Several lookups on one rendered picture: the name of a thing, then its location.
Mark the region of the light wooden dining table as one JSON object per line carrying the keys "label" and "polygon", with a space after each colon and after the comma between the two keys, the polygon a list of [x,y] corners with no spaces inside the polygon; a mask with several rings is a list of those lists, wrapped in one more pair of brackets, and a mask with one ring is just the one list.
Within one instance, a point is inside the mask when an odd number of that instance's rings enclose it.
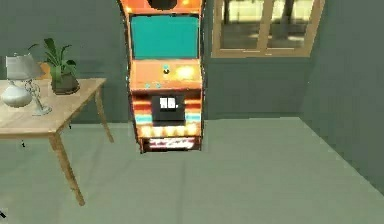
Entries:
{"label": "light wooden dining table", "polygon": [[47,138],[78,204],[84,206],[85,200],[68,160],[61,132],[83,107],[94,99],[108,140],[113,143],[114,139],[106,121],[102,102],[102,86],[106,79],[87,78],[79,79],[78,82],[80,89],[76,93],[55,95],[48,79],[38,80],[37,84],[42,90],[41,100],[52,108],[50,113],[43,116],[33,116],[34,106],[12,109],[0,102],[0,139]]}

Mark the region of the white lamp with grey shade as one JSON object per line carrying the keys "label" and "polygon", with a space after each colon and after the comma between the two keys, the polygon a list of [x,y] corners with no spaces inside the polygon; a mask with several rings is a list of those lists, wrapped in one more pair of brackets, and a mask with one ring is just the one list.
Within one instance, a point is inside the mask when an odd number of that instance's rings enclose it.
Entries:
{"label": "white lamp with grey shade", "polygon": [[44,71],[31,54],[6,56],[5,59],[8,85],[0,99],[12,108],[25,107],[32,101],[32,95],[21,82],[40,77]]}

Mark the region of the orange arcade machine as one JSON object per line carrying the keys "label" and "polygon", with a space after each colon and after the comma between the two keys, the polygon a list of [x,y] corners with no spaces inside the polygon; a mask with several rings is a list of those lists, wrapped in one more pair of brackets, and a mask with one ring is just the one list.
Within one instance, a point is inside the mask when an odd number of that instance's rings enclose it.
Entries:
{"label": "orange arcade machine", "polygon": [[205,0],[117,0],[139,150],[199,150],[204,128]]}

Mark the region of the wooden framed window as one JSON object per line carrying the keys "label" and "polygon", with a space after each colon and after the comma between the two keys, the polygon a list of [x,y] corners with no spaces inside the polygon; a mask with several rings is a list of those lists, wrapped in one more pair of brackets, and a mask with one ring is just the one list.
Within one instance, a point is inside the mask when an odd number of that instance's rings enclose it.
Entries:
{"label": "wooden framed window", "polygon": [[308,57],[326,0],[212,0],[213,58]]}

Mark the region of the green plant in dark pot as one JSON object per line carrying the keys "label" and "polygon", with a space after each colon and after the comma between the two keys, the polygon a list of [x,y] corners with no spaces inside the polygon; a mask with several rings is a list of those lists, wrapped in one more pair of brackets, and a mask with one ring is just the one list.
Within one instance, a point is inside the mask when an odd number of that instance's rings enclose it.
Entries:
{"label": "green plant in dark pot", "polygon": [[49,68],[51,89],[56,95],[71,95],[80,90],[77,80],[77,63],[66,59],[65,54],[71,44],[58,47],[53,38],[43,40],[45,59],[42,61]]}

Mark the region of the clear glass candle holder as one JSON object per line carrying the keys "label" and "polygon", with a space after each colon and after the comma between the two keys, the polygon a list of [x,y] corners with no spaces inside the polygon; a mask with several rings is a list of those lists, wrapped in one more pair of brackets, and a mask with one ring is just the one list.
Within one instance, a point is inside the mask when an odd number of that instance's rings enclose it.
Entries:
{"label": "clear glass candle holder", "polygon": [[46,105],[43,105],[40,101],[40,87],[32,80],[25,81],[25,88],[32,96],[33,102],[36,104],[36,109],[33,113],[34,116],[43,116],[47,115],[52,111],[52,108]]}

